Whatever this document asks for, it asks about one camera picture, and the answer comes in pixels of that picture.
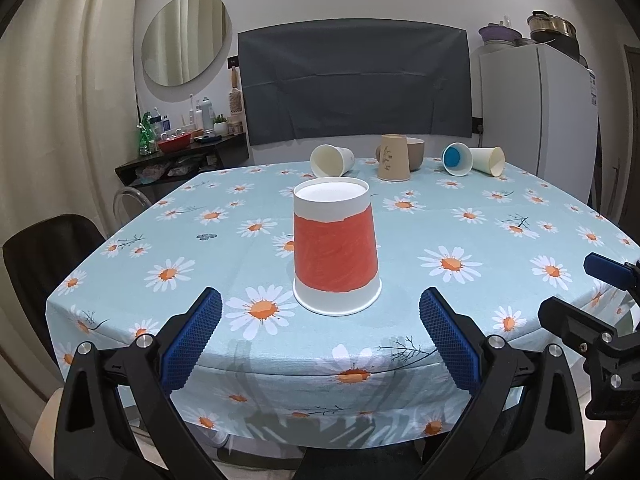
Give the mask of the person's right hand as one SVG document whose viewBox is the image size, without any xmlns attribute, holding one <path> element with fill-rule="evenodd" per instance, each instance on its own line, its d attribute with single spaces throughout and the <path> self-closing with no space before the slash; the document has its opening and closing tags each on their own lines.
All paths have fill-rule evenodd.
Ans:
<svg viewBox="0 0 640 480">
<path fill-rule="evenodd" d="M 603 478 L 638 479 L 639 419 L 607 422 L 601 434 L 600 452 Z"/>
</svg>

